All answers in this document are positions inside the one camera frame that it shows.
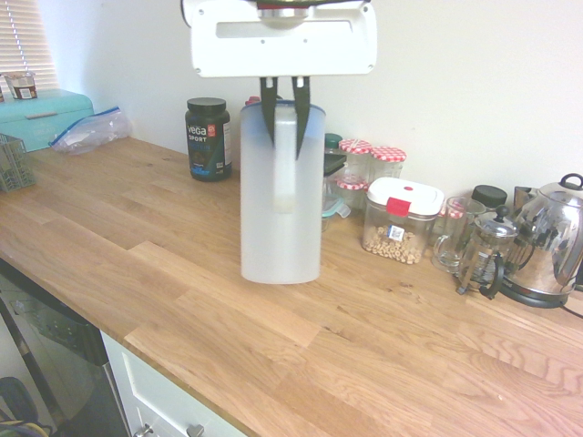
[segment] ziploc bag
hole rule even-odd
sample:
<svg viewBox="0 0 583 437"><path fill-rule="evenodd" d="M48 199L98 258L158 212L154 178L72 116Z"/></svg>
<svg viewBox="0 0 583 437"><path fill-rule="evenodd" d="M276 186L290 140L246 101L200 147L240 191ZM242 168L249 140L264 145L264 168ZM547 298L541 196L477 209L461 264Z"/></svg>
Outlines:
<svg viewBox="0 0 583 437"><path fill-rule="evenodd" d="M130 132L129 120L119 107L112 107L99 114L81 118L48 145L57 152L79 155L114 139L128 137Z"/></svg>

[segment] wire basket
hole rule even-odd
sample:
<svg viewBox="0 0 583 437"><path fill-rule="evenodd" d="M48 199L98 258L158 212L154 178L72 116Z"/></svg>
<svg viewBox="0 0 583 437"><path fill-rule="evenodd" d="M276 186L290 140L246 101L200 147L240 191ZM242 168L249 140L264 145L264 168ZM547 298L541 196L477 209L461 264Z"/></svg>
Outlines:
<svg viewBox="0 0 583 437"><path fill-rule="evenodd" d="M0 134L0 189L13 191L35 183L35 175L28 165L25 142Z"/></svg>

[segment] glass cup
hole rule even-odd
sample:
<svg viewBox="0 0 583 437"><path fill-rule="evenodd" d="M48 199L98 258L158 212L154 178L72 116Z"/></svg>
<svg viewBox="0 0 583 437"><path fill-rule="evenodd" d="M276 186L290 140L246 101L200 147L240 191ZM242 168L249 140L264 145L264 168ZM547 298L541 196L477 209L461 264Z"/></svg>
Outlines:
<svg viewBox="0 0 583 437"><path fill-rule="evenodd" d="M445 234L437 239L431 262L438 269L457 273L465 246L472 236L474 219L486 207L472 198L449 198L445 209Z"/></svg>

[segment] wooden countertop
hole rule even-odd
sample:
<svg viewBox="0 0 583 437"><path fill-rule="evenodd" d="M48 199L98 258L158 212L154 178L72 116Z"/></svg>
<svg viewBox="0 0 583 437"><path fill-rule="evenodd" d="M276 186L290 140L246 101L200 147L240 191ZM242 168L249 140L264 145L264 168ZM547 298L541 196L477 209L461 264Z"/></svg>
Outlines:
<svg viewBox="0 0 583 437"><path fill-rule="evenodd" d="M428 259L324 233L322 275L240 276L239 183L134 139L29 155L0 257L252 436L583 435L583 320L458 296Z"/></svg>

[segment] window blind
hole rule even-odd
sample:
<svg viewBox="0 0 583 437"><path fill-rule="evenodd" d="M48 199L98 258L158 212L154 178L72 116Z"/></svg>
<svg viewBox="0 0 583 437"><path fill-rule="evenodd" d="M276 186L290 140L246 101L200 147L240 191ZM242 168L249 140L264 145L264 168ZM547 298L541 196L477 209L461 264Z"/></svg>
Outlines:
<svg viewBox="0 0 583 437"><path fill-rule="evenodd" d="M0 72L32 71L37 89L58 88L36 0L0 0ZM10 95L4 79L2 91Z"/></svg>

